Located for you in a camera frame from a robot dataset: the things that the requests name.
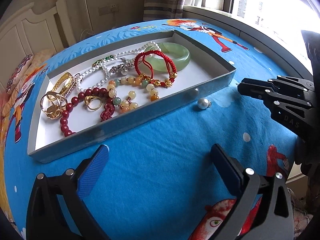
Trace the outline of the white pearl necklace jade pendant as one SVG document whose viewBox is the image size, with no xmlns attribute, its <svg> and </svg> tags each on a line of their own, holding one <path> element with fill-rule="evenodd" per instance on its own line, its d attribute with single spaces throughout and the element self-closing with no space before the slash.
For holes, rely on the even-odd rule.
<svg viewBox="0 0 320 240">
<path fill-rule="evenodd" d="M 76 91 L 77 92 L 84 92 L 85 89 L 81 87 L 81 83 L 82 81 L 84 81 L 84 79 L 86 77 L 88 77 L 89 75 L 93 74 L 94 72 L 98 71 L 98 70 L 102 70 L 103 73 L 104 73 L 104 78 L 97 82 L 96 85 L 90 87 L 90 88 L 100 88 L 103 84 L 105 84 L 112 75 L 115 75 L 115 74 L 110 74 L 108 71 L 113 67 L 113 66 L 116 66 L 116 65 L 119 65 L 123 62 L 126 62 L 126 61 L 132 61 L 134 63 L 135 61 L 135 58 L 132 57 L 132 58 L 128 58 L 128 56 L 136 56 L 138 55 L 139 53 L 142 53 L 144 52 L 144 50 L 150 46 L 150 45 L 155 45 L 156 42 L 154 41 L 149 41 L 147 42 L 146 44 L 142 45 L 141 47 L 139 48 L 136 48 L 136 49 L 133 49 L 133 50 L 127 50 L 127 51 L 122 51 L 120 53 L 117 53 L 117 54 L 111 54 L 111 55 L 108 55 L 106 57 L 103 57 L 102 59 L 98 59 L 97 61 L 95 61 L 91 67 L 82 72 L 78 77 L 77 77 L 77 80 L 76 80 Z"/>
</svg>

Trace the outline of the grey cardboard jewelry tray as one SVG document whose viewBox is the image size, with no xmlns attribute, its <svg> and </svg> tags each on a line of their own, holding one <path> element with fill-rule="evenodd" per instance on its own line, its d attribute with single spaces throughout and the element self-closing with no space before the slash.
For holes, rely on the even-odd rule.
<svg viewBox="0 0 320 240">
<path fill-rule="evenodd" d="M 189 64 L 177 71 L 161 51 L 139 53 L 127 75 L 112 75 L 100 88 L 90 88 L 104 78 L 98 70 L 65 98 L 52 88 L 66 72 L 78 77 L 98 59 L 133 50 L 149 41 L 173 42 L 187 48 Z M 158 72 L 146 61 L 160 56 L 167 67 Z M 41 85 L 31 114 L 27 154 L 41 163 L 104 141 L 147 121 L 183 107 L 227 87 L 235 68 L 212 49 L 184 33 L 171 30 L 145 34 L 108 44 L 50 71 Z"/>
</svg>

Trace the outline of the gold bangle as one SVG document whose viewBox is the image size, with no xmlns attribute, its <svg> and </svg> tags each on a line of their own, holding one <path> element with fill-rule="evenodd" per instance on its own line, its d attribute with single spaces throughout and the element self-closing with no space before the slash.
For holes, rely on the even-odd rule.
<svg viewBox="0 0 320 240">
<path fill-rule="evenodd" d="M 65 98 L 70 94 L 76 85 L 77 77 L 71 73 L 66 72 L 63 74 L 52 88 L 52 92 L 56 92 Z"/>
</svg>

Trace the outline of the green jade bangle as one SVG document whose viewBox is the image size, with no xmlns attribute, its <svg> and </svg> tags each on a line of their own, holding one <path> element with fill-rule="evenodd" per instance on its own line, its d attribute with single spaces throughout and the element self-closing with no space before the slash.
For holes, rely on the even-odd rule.
<svg viewBox="0 0 320 240">
<path fill-rule="evenodd" d="M 173 61 L 177 71 L 184 69 L 190 62 L 191 54 L 189 50 L 178 43 L 173 43 L 173 42 L 156 43 L 155 45 L 148 46 L 144 51 L 159 50 L 159 49 L 164 55 L 168 56 Z M 146 57 L 146 61 L 149 62 L 152 65 L 153 69 L 158 72 L 167 71 L 165 62 L 160 56 L 153 55 L 153 54 L 148 55 Z"/>
</svg>

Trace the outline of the silver brooch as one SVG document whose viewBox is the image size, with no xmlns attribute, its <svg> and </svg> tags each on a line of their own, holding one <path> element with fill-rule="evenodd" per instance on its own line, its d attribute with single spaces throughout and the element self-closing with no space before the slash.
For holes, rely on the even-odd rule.
<svg viewBox="0 0 320 240">
<path fill-rule="evenodd" d="M 134 66 L 132 61 L 126 61 L 119 65 L 113 66 L 108 72 L 110 74 L 120 73 L 121 75 L 127 75 L 129 70 Z"/>
</svg>

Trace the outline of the pink folded quilt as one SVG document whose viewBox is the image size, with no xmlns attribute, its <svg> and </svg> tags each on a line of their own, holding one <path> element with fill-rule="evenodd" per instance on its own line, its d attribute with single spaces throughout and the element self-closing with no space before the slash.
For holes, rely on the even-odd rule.
<svg viewBox="0 0 320 240">
<path fill-rule="evenodd" d="M 1 92 L 1 97 L 0 97 L 0 111 L 1 111 L 1 120 L 7 115 L 8 108 L 7 104 L 10 99 L 11 95 L 6 93 L 6 92 Z"/>
</svg>

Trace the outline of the embroidered small pillow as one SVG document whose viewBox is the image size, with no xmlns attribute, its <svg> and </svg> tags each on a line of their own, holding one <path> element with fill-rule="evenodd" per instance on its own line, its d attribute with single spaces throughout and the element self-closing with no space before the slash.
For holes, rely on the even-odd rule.
<svg viewBox="0 0 320 240">
<path fill-rule="evenodd" d="M 25 56 L 23 60 L 20 62 L 20 64 L 15 68 L 6 86 L 7 94 L 11 94 L 13 92 L 14 88 L 17 86 L 20 79 L 22 78 L 22 76 L 25 74 L 25 72 L 31 65 L 33 58 L 34 58 L 33 54 L 29 54 Z"/>
</svg>

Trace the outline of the yellow checked pillow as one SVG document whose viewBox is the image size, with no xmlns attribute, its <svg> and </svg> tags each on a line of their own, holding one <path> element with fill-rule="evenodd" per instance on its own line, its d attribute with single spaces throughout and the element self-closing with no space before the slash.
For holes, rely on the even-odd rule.
<svg viewBox="0 0 320 240">
<path fill-rule="evenodd" d="M 33 59 L 31 61 L 29 68 L 36 68 L 41 66 L 45 61 L 50 59 L 55 54 L 56 54 L 56 51 L 54 49 L 44 49 L 39 51 L 33 56 Z"/>
</svg>

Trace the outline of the white wooden headboard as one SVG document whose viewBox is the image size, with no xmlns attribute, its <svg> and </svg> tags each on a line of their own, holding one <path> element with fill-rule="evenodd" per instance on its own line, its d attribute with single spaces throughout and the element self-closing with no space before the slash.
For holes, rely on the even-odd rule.
<svg viewBox="0 0 320 240">
<path fill-rule="evenodd" d="M 29 54 L 44 49 L 60 52 L 76 44 L 66 0 L 41 14 L 34 3 L 17 10 L 1 25 L 1 85 L 5 87 L 14 69 Z"/>
</svg>

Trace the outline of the white lamp pole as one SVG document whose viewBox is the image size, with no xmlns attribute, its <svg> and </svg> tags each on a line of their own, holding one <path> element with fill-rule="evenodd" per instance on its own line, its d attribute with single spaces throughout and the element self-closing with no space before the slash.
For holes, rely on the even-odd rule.
<svg viewBox="0 0 320 240">
<path fill-rule="evenodd" d="M 91 16 L 90 16 L 89 9 L 88 9 L 87 0 L 83 0 L 83 3 L 84 3 L 84 9 L 85 9 L 85 15 L 86 15 L 86 20 L 87 20 L 87 23 L 88 23 L 88 27 L 82 31 L 82 33 L 80 35 L 80 40 L 81 41 L 83 39 L 85 39 L 88 35 L 89 36 L 93 36 L 95 34 L 94 30 L 93 30 Z"/>
</svg>

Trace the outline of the wall power socket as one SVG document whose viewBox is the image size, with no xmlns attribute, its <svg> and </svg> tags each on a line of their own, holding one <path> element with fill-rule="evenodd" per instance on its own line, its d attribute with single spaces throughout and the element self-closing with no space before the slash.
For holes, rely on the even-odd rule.
<svg viewBox="0 0 320 240">
<path fill-rule="evenodd" d="M 119 5 L 114 3 L 114 4 L 109 4 L 104 7 L 99 7 L 98 8 L 98 14 L 99 16 L 107 15 L 107 14 L 113 14 L 119 11 Z"/>
</svg>

